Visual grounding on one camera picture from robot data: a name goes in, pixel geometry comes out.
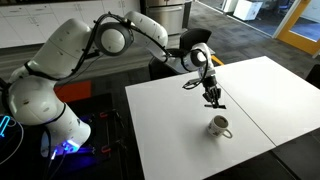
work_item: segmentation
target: cabinet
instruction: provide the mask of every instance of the cabinet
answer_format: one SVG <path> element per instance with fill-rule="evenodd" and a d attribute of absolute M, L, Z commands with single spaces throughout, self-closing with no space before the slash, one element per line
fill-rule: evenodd
<path fill-rule="evenodd" d="M 104 9 L 101 1 L 82 1 L 68 3 L 54 3 L 50 5 L 59 24 L 63 24 L 71 18 L 84 21 L 90 27 L 93 27 L 93 20 L 97 20 Z"/>
<path fill-rule="evenodd" d="M 21 40 L 15 41 L 14 46 L 44 43 L 59 26 L 49 4 L 7 6 L 1 7 L 0 12 L 8 23 L 4 26 L 13 28 L 12 33 Z"/>
<path fill-rule="evenodd" d="M 59 23 L 54 14 L 37 14 L 33 16 L 36 26 L 38 26 L 45 41 L 58 29 Z"/>
<path fill-rule="evenodd" d="M 0 32 L 0 47 L 4 48 L 24 45 L 24 42 L 3 17 L 0 17 Z"/>
<path fill-rule="evenodd" d="M 140 1 L 137 0 L 123 0 L 123 14 L 127 14 L 129 11 L 137 11 L 141 12 L 140 10 Z"/>
<path fill-rule="evenodd" d="M 78 5 L 83 21 L 90 27 L 94 26 L 94 20 L 97 20 L 102 14 L 104 14 L 101 1 L 83 1 L 79 2 Z"/>
<path fill-rule="evenodd" d="M 119 16 L 124 16 L 129 11 L 140 10 L 140 1 L 139 0 L 102 0 L 103 7 L 105 12 L 111 12 Z"/>
<path fill-rule="evenodd" d="M 263 2 L 239 0 L 233 15 L 243 21 L 254 20 Z"/>
<path fill-rule="evenodd" d="M 122 1 L 121 0 L 102 0 L 104 12 L 111 12 L 119 16 L 123 16 Z M 117 22 L 112 18 L 107 18 L 108 22 Z"/>
<path fill-rule="evenodd" d="M 12 16 L 6 17 L 6 20 L 21 37 L 24 44 L 38 44 L 45 41 L 31 16 Z"/>
<path fill-rule="evenodd" d="M 83 20 L 78 3 L 53 3 L 50 4 L 50 7 L 60 25 L 71 18 L 75 18 L 81 21 Z"/>

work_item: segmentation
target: wire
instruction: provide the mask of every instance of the wire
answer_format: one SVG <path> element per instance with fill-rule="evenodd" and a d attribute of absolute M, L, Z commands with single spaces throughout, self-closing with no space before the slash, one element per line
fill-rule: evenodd
<path fill-rule="evenodd" d="M 14 122 L 14 124 L 11 125 L 11 124 L 8 123 L 7 126 L 8 126 L 8 127 L 13 127 L 13 126 L 15 126 L 15 125 L 17 124 L 17 121 L 13 121 L 13 122 Z"/>
<path fill-rule="evenodd" d="M 51 155 L 51 134 L 50 134 L 50 131 L 47 127 L 45 127 L 45 132 L 47 133 L 47 136 L 48 136 L 49 146 L 48 146 L 48 156 L 47 156 L 46 166 L 43 171 L 43 177 L 42 177 L 42 179 L 44 179 L 44 180 L 47 179 L 48 171 L 49 171 L 49 168 L 50 168 L 50 165 L 52 162 L 52 159 L 50 157 L 50 155 Z"/>
<path fill-rule="evenodd" d="M 76 79 L 77 77 L 79 77 L 82 73 L 84 73 L 84 71 L 88 70 L 88 68 L 94 63 L 96 62 L 98 59 L 100 59 L 102 56 L 104 56 L 104 54 L 102 54 L 101 56 L 97 57 L 95 60 L 93 60 L 92 62 L 90 62 L 90 64 L 82 71 L 80 72 L 77 76 L 69 79 L 67 82 L 63 83 L 63 85 L 56 91 L 56 93 L 58 93 L 61 89 L 63 89 L 63 87 L 68 84 L 70 81 Z"/>
<path fill-rule="evenodd" d="M 186 90 L 191 90 L 191 89 L 194 89 L 195 87 L 199 86 L 199 84 L 201 84 L 204 80 L 204 78 L 206 78 L 207 76 L 207 71 L 208 71 L 208 66 L 209 66 L 209 59 L 207 58 L 207 56 L 205 55 L 205 53 L 203 51 L 201 51 L 202 54 L 206 57 L 207 61 L 206 61 L 206 66 L 205 66 L 205 69 L 204 69 L 204 73 L 200 79 L 200 81 L 198 81 L 194 86 L 192 87 L 187 87 L 186 85 L 183 86 L 184 89 Z"/>
<path fill-rule="evenodd" d="M 76 65 L 76 67 L 72 70 L 72 72 L 70 73 L 69 76 L 65 77 L 64 79 L 68 78 L 68 77 L 71 77 L 72 75 L 74 75 L 79 69 L 80 67 L 82 66 L 83 62 L 85 61 L 86 59 L 86 56 L 88 55 L 89 53 L 89 50 L 93 44 L 93 41 L 94 41 L 94 38 L 96 36 L 96 33 L 98 31 L 98 27 L 100 26 L 100 23 L 107 17 L 112 17 L 114 19 L 116 19 L 117 21 L 121 22 L 122 19 L 120 18 L 120 16 L 117 16 L 117 15 L 113 15 L 111 14 L 110 12 L 108 14 L 103 14 L 99 17 L 99 19 L 97 21 L 95 21 L 95 25 L 92 29 L 92 33 L 89 37 L 89 40 L 88 40 L 88 43 L 86 45 L 86 48 L 83 50 L 83 53 L 78 61 L 78 64 Z"/>
<path fill-rule="evenodd" d="M 171 54 L 164 48 L 162 47 L 156 40 L 154 40 L 153 38 L 151 38 L 148 34 L 142 32 L 139 28 L 137 28 L 136 26 L 131 26 L 130 27 L 132 30 L 135 30 L 136 32 L 146 36 L 147 38 L 149 38 L 152 42 L 154 42 L 165 54 L 166 54 L 166 60 L 163 61 L 163 63 L 166 63 L 168 58 L 171 57 Z"/>
<path fill-rule="evenodd" d="M 58 172 L 58 170 L 60 169 L 60 167 L 61 167 L 61 165 L 62 165 L 62 163 L 63 163 L 63 160 L 65 159 L 66 155 L 67 155 L 67 151 L 63 151 L 62 159 L 61 159 L 59 165 L 57 166 L 57 168 L 56 168 L 56 169 L 53 171 L 53 173 L 51 174 L 49 180 L 51 180 L 51 179 L 54 177 L 54 175 Z"/>
<path fill-rule="evenodd" d="M 20 128 L 21 128 L 21 139 L 20 139 L 20 142 L 19 142 L 18 146 L 16 147 L 16 149 L 10 154 L 10 156 L 8 156 L 5 160 L 3 160 L 2 162 L 0 162 L 0 165 L 3 164 L 3 163 L 5 163 L 8 159 L 10 159 L 11 156 L 13 156 L 14 153 L 16 153 L 16 151 L 19 149 L 19 147 L 20 147 L 20 145 L 21 145 L 21 143 L 22 143 L 22 140 L 23 140 L 23 137 L 24 137 L 24 130 L 23 130 L 23 127 L 21 126 L 21 124 L 20 124 L 19 122 L 17 122 L 17 123 L 18 123 L 18 125 L 19 125 Z"/>
<path fill-rule="evenodd" d="M 12 112 L 9 108 L 9 104 L 7 102 L 7 98 L 8 98 L 8 92 L 9 92 L 9 88 L 11 86 L 11 83 L 7 83 L 6 87 L 4 87 L 2 93 L 1 93 L 1 102 L 2 102 L 2 105 L 4 107 L 4 110 L 10 115 L 12 116 Z"/>

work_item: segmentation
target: mug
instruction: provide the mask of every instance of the mug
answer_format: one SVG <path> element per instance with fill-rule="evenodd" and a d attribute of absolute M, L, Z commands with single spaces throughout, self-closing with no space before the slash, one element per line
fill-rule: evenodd
<path fill-rule="evenodd" d="M 228 120 L 225 117 L 217 115 L 210 121 L 207 130 L 214 137 L 223 135 L 230 139 L 232 138 L 232 133 L 227 129 L 228 125 Z"/>

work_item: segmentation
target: door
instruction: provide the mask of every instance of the door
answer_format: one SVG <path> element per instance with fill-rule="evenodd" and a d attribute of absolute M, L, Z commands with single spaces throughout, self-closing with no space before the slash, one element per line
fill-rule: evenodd
<path fill-rule="evenodd" d="M 123 16 L 121 0 L 102 0 L 102 4 L 103 4 L 105 13 L 108 13 L 110 11 L 111 14 Z"/>
<path fill-rule="evenodd" d="M 276 38 L 284 41 L 294 47 L 297 47 L 311 55 L 316 55 L 320 49 L 320 35 L 315 38 L 308 38 L 306 34 L 304 34 L 304 30 L 307 29 L 309 24 L 302 25 L 301 28 L 298 28 L 298 21 L 305 20 L 300 16 L 303 14 L 304 10 L 307 9 L 308 5 L 310 4 L 311 0 L 296 0 L 295 4 L 292 7 L 292 14 L 289 16 L 287 22 L 284 24 L 283 28 L 280 30 L 278 36 Z"/>
<path fill-rule="evenodd" d="M 54 15 L 56 16 L 59 24 L 63 24 L 71 18 L 78 19 L 83 21 L 80 14 L 79 6 L 77 3 L 68 2 L 68 3 L 52 3 L 50 4 Z"/>
<path fill-rule="evenodd" d="M 0 47 L 24 45 L 24 42 L 3 17 L 0 17 L 0 32 Z"/>
<path fill-rule="evenodd" d="M 35 20 L 31 16 L 6 17 L 6 19 L 25 44 L 45 42 Z"/>
<path fill-rule="evenodd" d="M 33 19 L 45 40 L 48 40 L 59 27 L 59 23 L 54 14 L 37 14 L 33 16 Z"/>
<path fill-rule="evenodd" d="M 90 27 L 94 26 L 94 20 L 104 14 L 101 1 L 78 2 L 83 21 Z"/>
<path fill-rule="evenodd" d="M 140 11 L 140 1 L 138 0 L 122 0 L 123 2 L 123 14 L 126 15 L 129 11 L 136 11 L 136 12 L 141 12 Z"/>

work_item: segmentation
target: black cable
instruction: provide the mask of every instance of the black cable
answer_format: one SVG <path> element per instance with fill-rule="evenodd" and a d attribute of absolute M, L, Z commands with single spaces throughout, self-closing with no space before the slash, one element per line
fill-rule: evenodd
<path fill-rule="evenodd" d="M 56 91 L 56 93 L 58 93 L 61 89 L 63 89 L 63 87 L 68 84 L 70 81 L 76 79 L 77 77 L 79 77 L 82 73 L 84 73 L 84 71 L 86 71 L 95 61 L 97 61 L 98 59 L 100 59 L 103 55 L 97 57 L 95 60 L 93 60 L 82 72 L 80 72 L 77 76 L 69 79 L 67 82 L 63 83 L 63 85 Z"/>
<path fill-rule="evenodd" d="M 21 143 L 22 143 L 22 141 L 23 141 L 24 129 L 23 129 L 22 125 L 21 125 L 19 122 L 16 122 L 16 124 L 18 124 L 18 125 L 20 126 L 20 129 L 21 129 L 21 139 L 20 139 L 20 142 L 19 142 L 18 146 L 16 147 L 16 149 L 15 149 L 13 152 L 11 152 L 11 154 L 10 154 L 8 157 L 6 157 L 4 160 L 0 161 L 0 166 L 1 166 L 3 163 L 5 163 L 7 160 L 9 160 L 9 159 L 17 152 L 17 150 L 19 149 L 19 147 L 21 146 Z"/>
<path fill-rule="evenodd" d="M 203 82 L 203 80 L 206 78 L 207 76 L 207 71 L 208 71 L 208 66 L 209 66 L 209 59 L 207 58 L 207 56 L 205 55 L 205 53 L 203 51 L 201 51 L 202 54 L 206 57 L 207 61 L 206 61 L 206 66 L 205 66 L 205 70 L 204 70 L 204 73 L 200 79 L 200 81 L 198 81 L 194 86 L 192 87 L 187 87 L 186 85 L 183 86 L 184 89 L 186 90 L 191 90 L 191 89 L 194 89 L 195 87 L 199 86 L 199 84 L 201 84 Z"/>
<path fill-rule="evenodd" d="M 159 44 L 156 40 L 154 40 L 152 37 L 150 37 L 148 34 L 142 32 L 139 28 L 135 27 L 135 26 L 130 26 L 130 28 L 144 36 L 146 36 L 147 38 L 149 38 L 152 42 L 154 42 L 165 54 L 166 54 L 166 60 L 163 61 L 163 63 L 166 63 L 168 58 L 171 57 L 171 54 L 164 48 L 161 46 L 161 44 Z"/>
<path fill-rule="evenodd" d="M 61 158 L 61 160 L 60 160 L 60 163 L 59 163 L 59 165 L 57 166 L 57 168 L 53 171 L 53 173 L 51 174 L 49 180 L 51 180 L 51 179 L 54 177 L 54 175 L 58 172 L 58 170 L 60 169 L 60 167 L 61 167 L 61 165 L 62 165 L 62 163 L 63 163 L 63 160 L 65 159 L 66 155 L 67 155 L 67 151 L 64 150 L 64 151 L 63 151 L 63 156 L 62 156 L 62 158 Z"/>
<path fill-rule="evenodd" d="M 51 134 L 50 134 L 50 131 L 49 131 L 49 129 L 47 127 L 44 126 L 44 128 L 45 128 L 44 131 L 47 133 L 48 142 L 49 142 L 47 161 L 46 161 L 46 164 L 44 166 L 45 169 L 43 171 L 43 176 L 42 176 L 42 179 L 46 180 L 52 160 L 51 160 L 51 157 L 50 157 L 50 155 L 51 155 Z"/>
<path fill-rule="evenodd" d="M 11 112 L 11 110 L 9 108 L 9 104 L 7 102 L 10 86 L 11 86 L 11 83 L 7 83 L 7 85 L 3 88 L 3 91 L 1 93 L 1 103 L 2 103 L 3 108 L 5 109 L 6 113 L 9 116 L 13 116 L 12 112 Z"/>
<path fill-rule="evenodd" d="M 108 14 L 103 14 L 103 15 L 101 15 L 101 16 L 98 18 L 98 20 L 95 21 L 95 25 L 94 25 L 94 27 L 93 27 L 93 29 L 92 29 L 92 33 L 91 33 L 91 35 L 90 35 L 90 37 L 89 37 L 88 43 L 87 43 L 87 45 L 86 45 L 86 48 L 83 50 L 83 53 L 82 53 L 82 55 L 81 55 L 81 57 L 80 57 L 80 59 L 79 59 L 78 64 L 77 64 L 76 67 L 72 70 L 71 74 L 70 74 L 69 76 L 67 76 L 66 78 L 71 77 L 72 75 L 74 75 L 74 74 L 80 69 L 81 65 L 83 64 L 84 60 L 86 59 L 86 56 L 88 55 L 88 53 L 89 53 L 89 51 L 90 51 L 90 48 L 91 48 L 91 46 L 92 46 L 92 44 L 93 44 L 94 38 L 95 38 L 96 33 L 97 33 L 97 31 L 98 31 L 98 27 L 100 26 L 100 23 L 101 23 L 105 18 L 107 18 L 107 17 L 112 17 L 112 18 L 114 18 L 114 19 L 116 19 L 116 20 L 118 20 L 118 21 L 122 21 L 122 19 L 120 18 L 120 16 L 113 15 L 113 14 L 111 14 L 110 12 L 109 12 Z"/>
<path fill-rule="evenodd" d="M 0 154 L 2 154 L 2 151 L 7 147 L 7 145 L 14 139 L 14 137 L 16 136 L 16 133 L 13 134 L 13 136 L 10 137 L 10 139 L 8 140 L 8 142 L 6 142 L 5 144 L 1 144 L 1 148 L 0 148 Z"/>

